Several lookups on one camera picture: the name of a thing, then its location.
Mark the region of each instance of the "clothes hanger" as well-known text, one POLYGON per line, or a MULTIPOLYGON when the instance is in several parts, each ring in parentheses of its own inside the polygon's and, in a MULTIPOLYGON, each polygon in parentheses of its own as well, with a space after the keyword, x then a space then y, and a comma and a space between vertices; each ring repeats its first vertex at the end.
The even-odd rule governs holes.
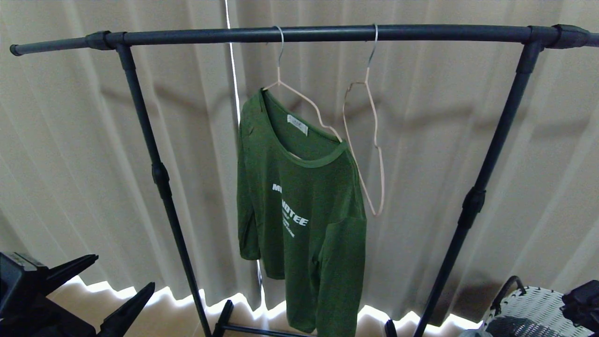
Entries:
POLYGON ((283 56, 283 48, 285 47, 285 37, 283 36, 283 30, 281 29, 281 27, 279 26, 275 26, 277 29, 279 29, 279 31, 281 32, 281 52, 279 53, 279 60, 277 61, 277 81, 274 82, 273 84, 265 87, 263 90, 269 90, 270 88, 272 88, 273 86, 284 86, 285 88, 289 89, 291 92, 297 94, 299 97, 303 98, 304 100, 306 100, 308 103, 310 103, 310 105, 312 107, 314 107, 314 109, 316 110, 316 114, 318 115, 318 121, 320 122, 320 125, 323 128, 329 129, 331 130, 335 136, 337 137, 337 140, 342 143, 343 140, 341 139, 341 137, 339 136, 339 133, 333 129, 333 127, 330 127, 328 125, 325 125, 322 122, 322 117, 320 116, 320 109, 318 109, 318 106, 316 106, 316 104, 314 102, 312 102, 311 99, 307 98, 305 95, 303 95, 302 93, 300 93, 299 91, 295 90, 294 88, 290 87, 289 85, 287 85, 285 82, 281 81, 281 56, 283 56))
POLYGON ((341 115, 343 116, 343 125, 345 126, 345 133, 347 135, 347 142, 349 144, 349 149, 352 151, 353 159, 356 160, 356 155, 353 151, 352 140, 349 137, 349 130, 347 129, 347 121, 345 119, 345 105, 347 103, 347 95, 352 90, 353 85, 362 84, 366 86, 366 92, 368 92, 368 99, 370 100, 370 107, 372 108, 374 115, 374 147, 379 151, 379 164, 380 164, 380 204, 379 210, 375 211, 373 202, 370 200, 370 196, 368 195, 368 191, 366 190, 366 184, 364 184, 364 179, 362 178, 362 173, 360 172, 360 167, 358 166, 358 161, 356 160, 356 167, 358 168, 358 176, 360 177, 360 184, 364 189, 364 193, 366 194, 366 199, 368 200, 368 205, 370 205, 370 211, 374 216, 379 216, 383 212, 383 205, 385 204, 385 167, 383 166, 383 152, 379 144, 377 143, 377 134, 379 132, 379 119, 377 117, 376 107, 374 106, 374 100, 372 93, 370 92, 370 86, 368 85, 368 75, 370 74, 370 62, 373 60, 374 51, 376 50, 376 43, 379 40, 379 27, 377 24, 374 24, 374 46, 373 51, 370 53, 370 58, 368 59, 368 66, 366 67, 366 78, 363 82, 352 82, 345 91, 345 97, 343 99, 343 108, 341 109, 341 115))

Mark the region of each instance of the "basket handle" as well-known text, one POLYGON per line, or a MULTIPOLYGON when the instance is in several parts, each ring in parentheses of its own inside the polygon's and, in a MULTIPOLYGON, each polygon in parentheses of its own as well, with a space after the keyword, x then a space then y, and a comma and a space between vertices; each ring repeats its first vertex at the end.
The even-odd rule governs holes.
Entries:
POLYGON ((491 304, 491 310, 495 310, 495 316, 501 313, 501 300, 503 300, 503 298, 506 296, 507 291, 510 290, 514 282, 518 286, 518 289, 520 289, 521 291, 520 296, 526 294, 526 290, 524 289, 524 286, 522 285, 522 281, 520 280, 520 278, 516 275, 510 277, 507 280, 507 282, 503 285, 503 287, 493 300, 493 303, 491 304))

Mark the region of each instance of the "light under curtain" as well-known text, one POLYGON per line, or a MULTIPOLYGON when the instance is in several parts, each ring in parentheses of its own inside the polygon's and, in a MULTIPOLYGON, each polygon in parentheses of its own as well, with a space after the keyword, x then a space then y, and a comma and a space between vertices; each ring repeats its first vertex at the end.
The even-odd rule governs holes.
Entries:
MULTIPOLYGON (((599 2, 229 1, 231 27, 457 23, 579 25, 599 31, 599 2)), ((77 50, 15 58, 11 43, 109 29, 226 28, 217 1, 0 3, 0 250, 55 266, 100 256, 81 275, 116 290, 154 281, 189 295, 116 53, 77 50)), ((240 103, 276 79, 278 44, 234 44, 240 103)), ((285 82, 343 129, 350 82, 368 43, 288 43, 285 82)), ((419 312, 484 158, 521 46, 379 41, 370 86, 385 155, 386 207, 369 218, 362 304, 398 320, 419 312)), ((255 263, 242 260, 235 209, 237 103, 227 44, 134 47, 148 113, 200 288, 208 305, 241 293, 261 303, 255 263)), ((479 321, 512 274, 565 292, 599 278, 599 67, 596 50, 542 53, 437 307, 479 321)), ((346 110, 368 190, 378 157, 365 92, 346 110)), ((285 91, 304 119, 316 115, 285 91)), ((267 308, 284 300, 263 279, 267 308)))

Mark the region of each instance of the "metal hook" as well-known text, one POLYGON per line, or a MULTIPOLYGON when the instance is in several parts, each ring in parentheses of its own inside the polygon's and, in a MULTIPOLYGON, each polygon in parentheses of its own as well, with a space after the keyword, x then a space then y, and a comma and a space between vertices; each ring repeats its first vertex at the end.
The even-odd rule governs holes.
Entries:
POLYGON ((281 67, 281 56, 283 56, 283 48, 285 48, 285 37, 283 36, 283 30, 279 26, 275 26, 279 32, 281 32, 281 52, 279 53, 279 60, 277 61, 277 68, 281 67))
POLYGON ((370 58, 368 59, 368 67, 367 68, 370 68, 370 62, 372 62, 373 56, 374 56, 374 51, 376 50, 376 43, 379 41, 379 26, 376 23, 373 23, 373 24, 374 24, 374 46, 373 46, 373 52, 370 53, 370 58))

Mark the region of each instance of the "beige floor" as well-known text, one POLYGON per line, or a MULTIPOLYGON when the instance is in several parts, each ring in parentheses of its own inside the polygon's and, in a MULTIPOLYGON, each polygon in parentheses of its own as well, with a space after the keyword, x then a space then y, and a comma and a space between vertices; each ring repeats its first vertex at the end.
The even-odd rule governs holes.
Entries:
MULTIPOLYGON (((118 308, 126 299, 134 294, 133 289, 115 292, 105 282, 103 284, 85 286, 80 280, 71 281, 54 293, 49 295, 54 302, 63 306, 75 315, 84 319, 99 330, 102 320, 118 308)), ((285 310, 274 308, 267 313, 252 313, 247 304, 243 302, 242 296, 232 298, 235 310, 230 322, 244 326, 252 326, 264 329, 273 329, 289 332, 297 332, 287 325, 285 310)), ((218 319, 220 310, 225 301, 222 301, 206 309, 211 327, 218 319)), ((385 318, 381 312, 363 311, 359 315, 358 337, 384 336, 383 325, 385 318)), ((401 321, 396 322, 398 336, 408 337, 412 335, 418 317, 407 315, 401 321)), ((200 337, 204 336, 198 324, 199 319, 190 297, 181 301, 175 301, 168 290, 157 291, 150 299, 138 319, 130 328, 127 337, 158 337, 158 336, 181 336, 200 337)), ((442 326, 427 328, 426 337, 433 336, 457 336, 464 327, 472 326, 474 323, 450 317, 442 326)), ((244 333, 227 332, 225 336, 247 336, 244 333)))

